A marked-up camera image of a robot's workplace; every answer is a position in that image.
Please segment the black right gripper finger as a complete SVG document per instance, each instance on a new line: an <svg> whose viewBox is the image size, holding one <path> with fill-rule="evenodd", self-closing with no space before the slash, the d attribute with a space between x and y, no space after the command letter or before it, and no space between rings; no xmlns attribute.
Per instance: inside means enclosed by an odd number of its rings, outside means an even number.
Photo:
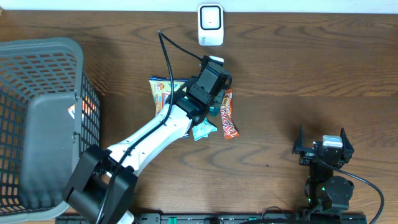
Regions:
<svg viewBox="0 0 398 224"><path fill-rule="evenodd" d="M351 156L354 153L354 148L351 145L350 141L348 140L344 128L341 128L340 137L343 143L343 154L346 156Z"/></svg>
<svg viewBox="0 0 398 224"><path fill-rule="evenodd" d="M303 126L300 125L299 134L293 145L293 153L301 153L303 151Z"/></svg>

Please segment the blue mouthwash bottle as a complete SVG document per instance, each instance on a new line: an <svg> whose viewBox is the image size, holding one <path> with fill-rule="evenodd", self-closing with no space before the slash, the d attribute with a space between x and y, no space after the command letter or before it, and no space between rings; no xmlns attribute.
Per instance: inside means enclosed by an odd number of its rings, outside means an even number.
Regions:
<svg viewBox="0 0 398 224"><path fill-rule="evenodd" d="M224 92L221 91L214 99L214 104L210 106L209 115L216 116L220 112L221 103L223 101Z"/></svg>

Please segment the teal small snack packet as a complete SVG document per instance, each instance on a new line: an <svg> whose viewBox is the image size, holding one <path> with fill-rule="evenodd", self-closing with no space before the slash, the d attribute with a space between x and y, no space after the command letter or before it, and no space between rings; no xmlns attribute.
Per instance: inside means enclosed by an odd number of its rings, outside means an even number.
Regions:
<svg viewBox="0 0 398 224"><path fill-rule="evenodd" d="M218 128L205 118L200 124L192 128L192 134L195 141L201 138L207 138L212 132L217 132Z"/></svg>

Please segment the yellow snack bag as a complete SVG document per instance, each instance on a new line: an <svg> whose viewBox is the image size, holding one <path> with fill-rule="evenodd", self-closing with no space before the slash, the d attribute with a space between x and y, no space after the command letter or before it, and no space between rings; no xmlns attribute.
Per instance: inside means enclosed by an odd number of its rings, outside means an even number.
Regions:
<svg viewBox="0 0 398 224"><path fill-rule="evenodd" d="M152 76L149 78L149 83L155 103L155 116L157 116L171 93L171 81L170 78Z"/></svg>

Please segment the orange chocolate bar wrapper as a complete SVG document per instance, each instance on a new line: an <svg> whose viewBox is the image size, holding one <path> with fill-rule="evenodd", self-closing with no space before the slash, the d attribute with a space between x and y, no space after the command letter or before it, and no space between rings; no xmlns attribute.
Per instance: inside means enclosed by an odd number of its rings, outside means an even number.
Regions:
<svg viewBox="0 0 398 224"><path fill-rule="evenodd" d="M223 134L225 139L232 139L239 136L238 130L232 119L233 111L233 89L225 90L223 101L220 106L220 116L223 125Z"/></svg>

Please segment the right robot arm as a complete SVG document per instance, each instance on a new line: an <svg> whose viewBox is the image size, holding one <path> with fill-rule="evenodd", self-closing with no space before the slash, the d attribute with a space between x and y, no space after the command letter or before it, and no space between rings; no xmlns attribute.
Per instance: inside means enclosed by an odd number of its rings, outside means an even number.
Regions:
<svg viewBox="0 0 398 224"><path fill-rule="evenodd" d="M300 165L310 169L305 185L309 207L303 210L302 216L307 220L316 216L338 217L347 211L354 185L352 181L334 174L350 161L354 153L344 129L339 136L324 135L322 141L305 147L303 127L300 127L292 153L300 156Z"/></svg>

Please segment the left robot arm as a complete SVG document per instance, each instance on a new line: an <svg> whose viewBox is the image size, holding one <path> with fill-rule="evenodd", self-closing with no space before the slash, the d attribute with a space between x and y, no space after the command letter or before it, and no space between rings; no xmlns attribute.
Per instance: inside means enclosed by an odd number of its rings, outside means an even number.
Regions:
<svg viewBox="0 0 398 224"><path fill-rule="evenodd" d="M137 179L163 149L184 137L222 100L232 83L223 58L204 56L198 77L169 95L157 116L125 140L81 155L62 198L89 223L133 223L129 211Z"/></svg>

